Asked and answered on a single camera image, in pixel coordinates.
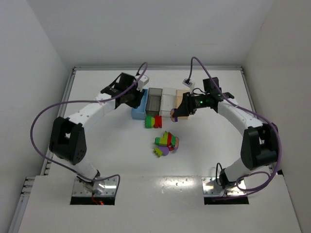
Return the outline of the purple lego brick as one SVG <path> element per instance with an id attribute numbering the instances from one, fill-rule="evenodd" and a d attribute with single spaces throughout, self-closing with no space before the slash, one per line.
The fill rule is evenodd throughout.
<path id="1" fill-rule="evenodd" d="M 173 108 L 171 111 L 170 111 L 170 118 L 171 118 L 171 121 L 172 122 L 177 122 L 178 121 L 178 117 L 176 117 L 174 114 L 175 114 L 175 111 L 176 111 L 176 108 Z"/>

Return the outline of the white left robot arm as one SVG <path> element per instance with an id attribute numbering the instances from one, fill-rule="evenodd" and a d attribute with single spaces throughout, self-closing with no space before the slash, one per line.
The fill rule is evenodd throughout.
<path id="1" fill-rule="evenodd" d="M 121 73 L 100 91 L 94 100 L 76 113 L 53 122 L 49 150 L 67 161 L 70 168 L 86 183 L 98 179 L 99 171 L 87 159 L 86 131 L 121 104 L 138 108 L 149 78 Z"/>

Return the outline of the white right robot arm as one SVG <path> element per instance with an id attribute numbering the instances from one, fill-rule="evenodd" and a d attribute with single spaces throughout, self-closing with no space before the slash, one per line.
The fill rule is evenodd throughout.
<path id="1" fill-rule="evenodd" d="M 270 126 L 239 109 L 234 96 L 229 92 L 222 92 L 217 77 L 204 79 L 203 85 L 203 94 L 184 93 L 180 105 L 173 108 L 170 115 L 172 121 L 176 122 L 180 117 L 188 117 L 195 114 L 196 110 L 208 107 L 226 118 L 242 135 L 240 158 L 221 170 L 219 185 L 223 189 L 232 187 L 238 178 L 277 162 L 275 125 Z"/>

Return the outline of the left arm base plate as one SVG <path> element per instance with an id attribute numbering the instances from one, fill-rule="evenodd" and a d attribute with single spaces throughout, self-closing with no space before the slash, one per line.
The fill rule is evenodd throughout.
<path id="1" fill-rule="evenodd" d="M 97 177 L 95 182 L 86 182 L 76 177 L 72 188 L 73 198 L 106 198 L 115 200 L 120 185 L 120 175 Z"/>

